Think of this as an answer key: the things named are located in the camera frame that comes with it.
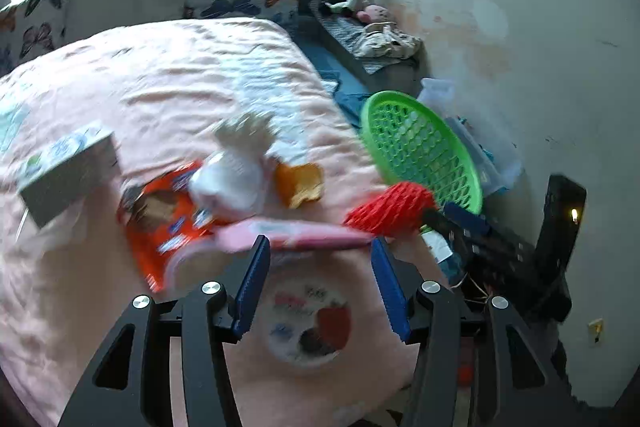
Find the red foam fruit net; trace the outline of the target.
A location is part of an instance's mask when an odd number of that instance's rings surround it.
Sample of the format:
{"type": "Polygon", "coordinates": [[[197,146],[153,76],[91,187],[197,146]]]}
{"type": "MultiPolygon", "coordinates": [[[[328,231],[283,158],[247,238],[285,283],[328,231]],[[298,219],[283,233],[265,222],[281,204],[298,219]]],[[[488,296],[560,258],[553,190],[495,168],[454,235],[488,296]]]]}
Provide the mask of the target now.
{"type": "Polygon", "coordinates": [[[343,225],[376,236],[397,237],[419,231],[424,213],[439,210],[425,186],[402,181],[347,213],[343,225]]]}

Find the pink plastic packet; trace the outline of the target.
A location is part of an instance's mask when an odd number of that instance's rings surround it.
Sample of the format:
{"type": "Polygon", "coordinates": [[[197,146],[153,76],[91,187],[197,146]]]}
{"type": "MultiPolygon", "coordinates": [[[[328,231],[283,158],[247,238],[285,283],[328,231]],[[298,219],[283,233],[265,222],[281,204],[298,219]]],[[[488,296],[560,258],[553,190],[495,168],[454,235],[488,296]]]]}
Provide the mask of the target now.
{"type": "Polygon", "coordinates": [[[374,236],[343,225],[311,221],[250,218],[218,228],[213,241],[228,254],[248,251],[265,236],[275,251],[349,251],[368,246],[374,236]]]}

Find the clear plastic storage bin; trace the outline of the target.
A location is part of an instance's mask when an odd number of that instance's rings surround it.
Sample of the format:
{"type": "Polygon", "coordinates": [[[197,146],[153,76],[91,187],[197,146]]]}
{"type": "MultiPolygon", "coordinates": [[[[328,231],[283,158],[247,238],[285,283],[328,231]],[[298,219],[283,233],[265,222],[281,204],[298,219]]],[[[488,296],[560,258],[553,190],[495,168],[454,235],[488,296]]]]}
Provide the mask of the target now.
{"type": "Polygon", "coordinates": [[[454,82],[423,78],[418,101],[442,117],[468,149],[483,194],[511,190],[523,165],[515,144],[490,118],[487,108],[454,82]]]}

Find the green plastic mesh basket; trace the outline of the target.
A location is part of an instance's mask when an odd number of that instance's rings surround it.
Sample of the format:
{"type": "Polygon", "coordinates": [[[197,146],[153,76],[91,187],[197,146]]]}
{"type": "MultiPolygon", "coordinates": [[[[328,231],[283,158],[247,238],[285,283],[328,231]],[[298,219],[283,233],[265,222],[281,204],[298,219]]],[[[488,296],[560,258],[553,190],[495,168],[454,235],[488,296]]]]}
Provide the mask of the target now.
{"type": "Polygon", "coordinates": [[[431,109],[397,91],[371,95],[360,114],[360,136],[387,184],[428,188],[438,205],[455,202],[478,215],[480,176],[465,145],[431,109]]]}

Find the orange snack wrapper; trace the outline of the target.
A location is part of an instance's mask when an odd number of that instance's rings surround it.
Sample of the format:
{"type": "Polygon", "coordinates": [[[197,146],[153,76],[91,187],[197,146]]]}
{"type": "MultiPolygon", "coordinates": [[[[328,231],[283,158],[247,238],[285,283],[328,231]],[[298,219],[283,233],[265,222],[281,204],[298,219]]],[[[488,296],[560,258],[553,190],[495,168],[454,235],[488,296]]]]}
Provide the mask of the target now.
{"type": "Polygon", "coordinates": [[[203,166],[189,162],[143,184],[129,184],[116,211],[142,279],[159,294],[167,287],[169,260],[182,247],[211,236],[226,221],[195,205],[189,181],[203,166]]]}

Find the orange peel piece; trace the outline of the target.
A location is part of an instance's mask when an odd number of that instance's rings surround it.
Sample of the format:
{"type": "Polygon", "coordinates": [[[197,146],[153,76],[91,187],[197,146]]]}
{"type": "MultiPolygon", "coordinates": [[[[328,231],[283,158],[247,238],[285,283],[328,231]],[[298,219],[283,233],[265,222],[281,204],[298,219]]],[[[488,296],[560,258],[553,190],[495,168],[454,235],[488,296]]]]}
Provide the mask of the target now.
{"type": "Polygon", "coordinates": [[[323,171],[317,164],[290,166],[279,162],[273,181],[280,201],[288,209],[318,202],[323,194],[323,171]]]}

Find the round fruit print lid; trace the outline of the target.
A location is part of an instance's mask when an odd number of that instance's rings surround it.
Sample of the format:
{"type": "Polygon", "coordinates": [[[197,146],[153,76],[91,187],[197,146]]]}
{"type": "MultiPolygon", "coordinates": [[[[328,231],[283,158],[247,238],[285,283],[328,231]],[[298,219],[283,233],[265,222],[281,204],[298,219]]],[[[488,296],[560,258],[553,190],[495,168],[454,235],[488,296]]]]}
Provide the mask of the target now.
{"type": "Polygon", "coordinates": [[[320,369],[335,360],[352,335],[352,310],[333,286],[318,279],[273,285],[259,311],[269,352],[294,369],[320,369]]]}

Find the crumpled patterned cloth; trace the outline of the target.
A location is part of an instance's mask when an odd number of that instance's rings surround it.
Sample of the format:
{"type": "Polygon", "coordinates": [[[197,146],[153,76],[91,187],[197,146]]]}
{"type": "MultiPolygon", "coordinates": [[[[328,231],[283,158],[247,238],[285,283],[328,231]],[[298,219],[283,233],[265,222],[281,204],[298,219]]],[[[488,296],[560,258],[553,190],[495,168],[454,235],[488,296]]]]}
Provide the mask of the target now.
{"type": "Polygon", "coordinates": [[[363,28],[352,45],[358,58],[397,58],[408,60],[421,49],[422,40],[406,34],[393,22],[372,23],[363,28]]]}

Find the green white carton box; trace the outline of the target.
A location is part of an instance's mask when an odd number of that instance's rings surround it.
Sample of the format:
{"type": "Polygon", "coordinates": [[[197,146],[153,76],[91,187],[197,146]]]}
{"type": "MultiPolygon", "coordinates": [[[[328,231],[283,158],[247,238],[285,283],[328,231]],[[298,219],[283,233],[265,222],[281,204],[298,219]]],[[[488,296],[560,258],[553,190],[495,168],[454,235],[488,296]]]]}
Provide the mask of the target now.
{"type": "Polygon", "coordinates": [[[38,229],[96,188],[120,176],[114,132],[99,121],[29,156],[18,172],[18,195],[38,229]]]}

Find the white crumpled plastic bag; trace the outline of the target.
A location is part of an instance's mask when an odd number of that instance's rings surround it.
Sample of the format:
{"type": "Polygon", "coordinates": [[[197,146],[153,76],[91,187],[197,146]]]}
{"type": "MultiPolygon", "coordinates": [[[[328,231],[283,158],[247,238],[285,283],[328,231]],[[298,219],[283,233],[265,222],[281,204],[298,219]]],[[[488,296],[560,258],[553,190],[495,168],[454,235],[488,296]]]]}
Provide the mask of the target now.
{"type": "Polygon", "coordinates": [[[238,221],[258,215],[265,205],[267,181],[259,160],[238,150],[208,156],[188,183],[191,199],[215,218],[238,221]]]}

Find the pink plush toy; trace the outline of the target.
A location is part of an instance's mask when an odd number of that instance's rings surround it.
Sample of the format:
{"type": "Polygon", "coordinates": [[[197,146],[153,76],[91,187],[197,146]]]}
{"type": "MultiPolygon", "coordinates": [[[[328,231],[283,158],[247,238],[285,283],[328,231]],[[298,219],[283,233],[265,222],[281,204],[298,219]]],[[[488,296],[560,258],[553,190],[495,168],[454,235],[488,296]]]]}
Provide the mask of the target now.
{"type": "Polygon", "coordinates": [[[382,5],[368,4],[355,15],[356,20],[364,26],[376,23],[387,23],[394,20],[390,11],[382,5]]]}

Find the pink towel table cover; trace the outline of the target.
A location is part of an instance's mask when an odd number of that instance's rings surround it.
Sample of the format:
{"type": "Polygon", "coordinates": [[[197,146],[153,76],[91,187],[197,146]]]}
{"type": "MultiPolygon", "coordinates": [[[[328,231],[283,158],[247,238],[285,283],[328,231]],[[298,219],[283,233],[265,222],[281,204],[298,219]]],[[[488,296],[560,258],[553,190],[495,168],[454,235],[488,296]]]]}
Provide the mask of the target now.
{"type": "MultiPolygon", "coordinates": [[[[28,245],[15,178],[38,148],[100,122],[114,132],[122,179],[144,182],[213,153],[217,124],[255,107],[294,124],[298,160],[323,170],[323,195],[300,210],[303,219],[341,222],[384,188],[314,66],[268,20],[104,31],[18,66],[1,81],[1,103],[27,107],[1,158],[1,366],[43,426],[58,422],[93,353],[146,284],[116,220],[117,185],[87,200],[60,248],[28,245]]],[[[272,280],[289,277],[319,277],[343,294],[352,333],[321,369],[276,360],[259,326],[228,347],[245,425],[346,426],[410,383],[418,350],[390,329],[367,251],[304,259],[272,280]]]]}

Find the blue blanket on sofa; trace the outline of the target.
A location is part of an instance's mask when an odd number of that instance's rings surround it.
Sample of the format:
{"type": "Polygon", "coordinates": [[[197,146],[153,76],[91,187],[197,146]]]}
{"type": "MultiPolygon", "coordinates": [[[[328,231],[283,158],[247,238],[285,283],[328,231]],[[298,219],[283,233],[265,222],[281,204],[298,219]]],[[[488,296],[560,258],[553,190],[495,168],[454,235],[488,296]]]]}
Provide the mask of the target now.
{"type": "Polygon", "coordinates": [[[318,70],[321,79],[329,83],[329,95],[348,123],[359,132],[360,114],[371,96],[363,80],[370,77],[314,17],[309,6],[311,1],[314,0],[299,0],[293,39],[318,70]]]}

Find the left butterfly print cushion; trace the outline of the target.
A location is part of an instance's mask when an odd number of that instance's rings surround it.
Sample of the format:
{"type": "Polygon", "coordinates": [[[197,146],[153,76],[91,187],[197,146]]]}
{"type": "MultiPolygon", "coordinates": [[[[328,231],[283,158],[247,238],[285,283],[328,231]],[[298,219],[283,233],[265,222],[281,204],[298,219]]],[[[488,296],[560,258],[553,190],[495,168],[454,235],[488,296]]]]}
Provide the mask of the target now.
{"type": "Polygon", "coordinates": [[[21,0],[1,10],[2,76],[64,44],[65,10],[66,0],[21,0]]]}

